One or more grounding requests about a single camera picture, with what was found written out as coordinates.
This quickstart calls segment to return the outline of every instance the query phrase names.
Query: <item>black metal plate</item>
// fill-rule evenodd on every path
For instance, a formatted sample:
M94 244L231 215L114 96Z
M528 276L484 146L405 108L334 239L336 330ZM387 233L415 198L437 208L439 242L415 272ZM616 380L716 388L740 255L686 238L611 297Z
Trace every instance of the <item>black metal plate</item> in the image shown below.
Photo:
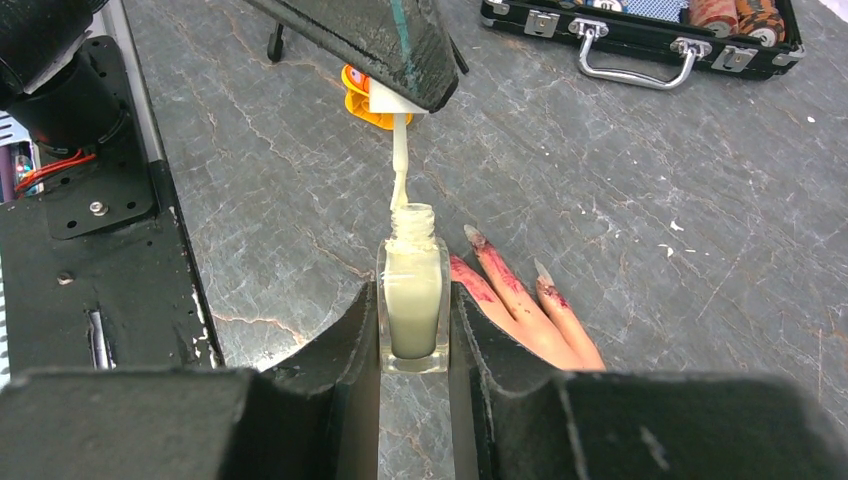
M137 128L135 107L126 77L121 51L110 37L95 37L85 42L82 53L92 57L95 69L109 90L126 108L126 118L119 131L100 147L96 168L83 166L69 174L57 176L45 183L42 198L50 227L56 239L70 239L115 228L148 214L156 204L155 193L147 174L148 159ZM42 150L42 163L50 163ZM103 216L89 210L99 201L109 209Z
M119 368L221 364L167 164L150 164L150 177L161 212L108 233L57 240L47 202L0 207L13 379L33 367L90 367L90 310L101 312ZM74 281L59 285L62 272Z

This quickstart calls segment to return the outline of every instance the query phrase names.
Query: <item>screw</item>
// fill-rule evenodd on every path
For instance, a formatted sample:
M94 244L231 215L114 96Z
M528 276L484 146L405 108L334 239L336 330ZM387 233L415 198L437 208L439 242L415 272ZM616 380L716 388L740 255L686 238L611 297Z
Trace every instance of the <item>screw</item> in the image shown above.
M56 276L56 281L64 287L65 285L70 285L74 281L74 277L70 273L62 272Z
M109 207L103 205L101 202L91 202L88 209L91 210L91 213L93 213L95 217L102 217L109 211Z

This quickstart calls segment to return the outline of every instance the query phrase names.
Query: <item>long pointed nail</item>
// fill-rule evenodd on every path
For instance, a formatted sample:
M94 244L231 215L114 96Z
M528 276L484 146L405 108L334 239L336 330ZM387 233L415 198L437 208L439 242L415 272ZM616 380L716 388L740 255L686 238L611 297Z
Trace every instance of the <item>long pointed nail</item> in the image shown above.
M471 242L474 248L482 248L486 245L486 237L480 233L480 230L477 230L471 225L466 225L463 228L465 229L465 237L468 238L468 241Z
M550 286L550 287L554 286L554 279L553 279L553 277L551 277L551 274L550 274L550 272L548 272L548 269L545 268L544 265L542 265L542 262L540 262L540 261L538 261L534 258L533 263L536 264L536 271L539 272L538 280L543 285Z

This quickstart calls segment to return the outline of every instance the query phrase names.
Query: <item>red wire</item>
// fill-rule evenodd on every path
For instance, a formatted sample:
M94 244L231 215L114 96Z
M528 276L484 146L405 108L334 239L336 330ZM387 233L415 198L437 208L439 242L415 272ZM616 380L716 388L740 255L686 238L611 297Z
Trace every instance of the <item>red wire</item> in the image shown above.
M89 161L97 158L97 155L95 155L95 154L87 155L85 157L80 158L81 154L82 154L82 150L78 151L76 155L74 155L73 157L71 157L69 159L50 164L50 165L48 165L44 168L38 169L38 170L33 170L33 172L30 175L27 176L26 180L24 180L23 182L18 184L18 186L15 187L15 191L20 192L20 191L27 190L30 187L32 187L33 185L39 183L47 175L50 175L52 173L56 173L58 171L62 171L62 170L65 170L65 169L68 169L68 168L71 168L71 167L74 167L74 166L77 166L77 165L82 165L83 163L89 162Z

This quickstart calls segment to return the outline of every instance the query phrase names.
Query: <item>white cap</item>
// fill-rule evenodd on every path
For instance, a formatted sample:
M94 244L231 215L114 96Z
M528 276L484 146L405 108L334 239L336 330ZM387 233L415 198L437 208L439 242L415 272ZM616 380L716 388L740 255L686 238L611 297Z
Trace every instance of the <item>white cap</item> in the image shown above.
M368 86L368 110L371 113L430 113L391 91L371 77Z

